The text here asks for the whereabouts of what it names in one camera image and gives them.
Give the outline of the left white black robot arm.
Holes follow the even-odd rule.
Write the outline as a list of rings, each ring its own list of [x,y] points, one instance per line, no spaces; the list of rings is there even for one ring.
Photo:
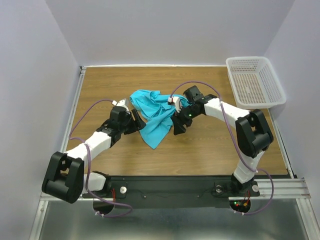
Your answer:
[[[107,175],[100,172],[85,174],[91,161],[110,149],[122,135],[142,130],[146,123],[136,109],[114,106],[107,119],[87,140],[66,152],[55,152],[42,183],[42,192],[68,203],[82,194],[99,192],[108,186]]]

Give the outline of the white plastic basket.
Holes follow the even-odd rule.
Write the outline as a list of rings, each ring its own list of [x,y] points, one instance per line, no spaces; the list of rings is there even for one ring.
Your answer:
[[[270,109],[286,103],[286,94],[268,58],[229,57],[225,63],[237,107]]]

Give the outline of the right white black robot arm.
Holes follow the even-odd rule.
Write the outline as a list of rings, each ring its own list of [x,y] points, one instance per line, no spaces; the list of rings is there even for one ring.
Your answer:
[[[230,190],[241,193],[249,188],[258,172],[258,163],[274,141],[264,113],[238,108],[221,101],[213,94],[203,95],[197,86],[184,91],[188,106],[183,106],[178,96],[170,95],[168,104],[174,106],[171,116],[174,135],[184,134],[193,119],[199,115],[213,117],[225,122],[239,162],[231,175]]]

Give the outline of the turquoise t shirt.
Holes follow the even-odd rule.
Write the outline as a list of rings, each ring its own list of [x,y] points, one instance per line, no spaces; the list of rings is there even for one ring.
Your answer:
[[[140,130],[144,142],[153,150],[169,133],[173,126],[171,116],[176,109],[168,104],[168,94],[161,94],[159,90],[139,89],[133,92],[129,99],[133,107],[140,112],[147,121]]]

